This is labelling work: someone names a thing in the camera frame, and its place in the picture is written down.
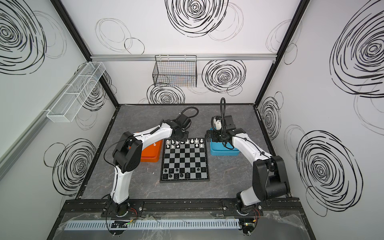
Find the table surface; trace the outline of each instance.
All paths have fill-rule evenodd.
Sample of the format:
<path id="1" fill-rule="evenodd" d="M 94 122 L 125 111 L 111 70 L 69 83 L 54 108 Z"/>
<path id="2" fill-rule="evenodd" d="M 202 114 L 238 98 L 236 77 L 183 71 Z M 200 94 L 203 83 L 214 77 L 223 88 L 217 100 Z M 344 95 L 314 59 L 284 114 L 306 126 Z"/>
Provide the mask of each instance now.
<path id="1" fill-rule="evenodd" d="M 192 118 L 189 137 L 204 138 L 210 129 L 212 116 L 220 115 L 218 105 L 194 105 L 199 114 Z M 126 131 L 139 132 L 159 124 L 161 119 L 175 119 L 188 106 L 121 106 L 111 132 L 101 152 L 82 199 L 100 199 L 112 190 L 114 168 L 103 159 L 105 150 L 119 141 Z M 194 110 L 185 112 L 187 116 Z M 238 128 L 268 152 L 264 136 L 252 105 L 228 105 L 226 115 L 232 115 Z M 106 160 L 113 161 L 111 147 Z M 132 174 L 129 186 L 131 199 L 234 198 L 236 193 L 252 186 L 252 165 L 240 153 L 238 156 L 212 156 L 207 145 L 210 180 L 207 182 L 161 182 L 161 158 L 158 162 L 141 162 Z"/>

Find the black chessboard square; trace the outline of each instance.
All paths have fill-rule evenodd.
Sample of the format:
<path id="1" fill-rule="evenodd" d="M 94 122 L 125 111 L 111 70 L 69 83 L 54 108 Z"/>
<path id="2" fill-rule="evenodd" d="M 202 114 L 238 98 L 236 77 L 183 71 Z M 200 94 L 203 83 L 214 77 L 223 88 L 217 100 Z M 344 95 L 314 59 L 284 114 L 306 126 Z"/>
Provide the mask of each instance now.
<path id="1" fill-rule="evenodd" d="M 188 143 L 173 144 L 174 148 L 170 144 L 166 147 L 167 140 L 172 141 L 164 140 L 160 182 L 209 181 L 205 139 L 202 143 L 200 138 L 193 139 L 193 143 L 188 139 Z"/>

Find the orange box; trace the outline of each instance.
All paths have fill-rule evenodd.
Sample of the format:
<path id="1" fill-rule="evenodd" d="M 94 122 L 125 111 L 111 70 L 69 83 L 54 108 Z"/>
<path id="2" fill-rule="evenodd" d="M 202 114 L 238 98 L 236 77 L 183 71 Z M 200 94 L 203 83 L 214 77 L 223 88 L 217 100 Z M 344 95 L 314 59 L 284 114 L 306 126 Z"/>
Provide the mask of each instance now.
<path id="1" fill-rule="evenodd" d="M 160 140 L 146 148 L 141 152 L 142 162 L 157 162 L 160 159 L 160 151 L 163 140 Z"/>

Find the white wire basket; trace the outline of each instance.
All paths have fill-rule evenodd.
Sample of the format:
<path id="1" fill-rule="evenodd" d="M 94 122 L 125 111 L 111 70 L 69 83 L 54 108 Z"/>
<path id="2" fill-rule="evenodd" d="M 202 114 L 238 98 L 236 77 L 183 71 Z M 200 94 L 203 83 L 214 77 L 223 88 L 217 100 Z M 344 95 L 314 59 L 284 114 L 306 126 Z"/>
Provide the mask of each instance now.
<path id="1" fill-rule="evenodd" d="M 47 113 L 47 117 L 53 122 L 72 122 L 104 72 L 102 62 L 88 62 Z"/>

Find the blue container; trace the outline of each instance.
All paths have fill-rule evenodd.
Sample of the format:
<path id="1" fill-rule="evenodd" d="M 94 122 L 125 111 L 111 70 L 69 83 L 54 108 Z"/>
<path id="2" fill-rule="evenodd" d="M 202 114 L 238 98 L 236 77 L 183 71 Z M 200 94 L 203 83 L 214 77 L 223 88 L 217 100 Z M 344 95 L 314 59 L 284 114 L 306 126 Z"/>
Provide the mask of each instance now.
<path id="1" fill-rule="evenodd" d="M 211 147 L 211 155 L 213 156 L 237 156 L 240 153 L 240 151 L 237 148 L 229 150 L 228 148 L 233 148 L 233 146 L 228 142 L 227 142 L 228 148 L 224 147 L 222 142 L 210 142 L 210 147 Z"/>

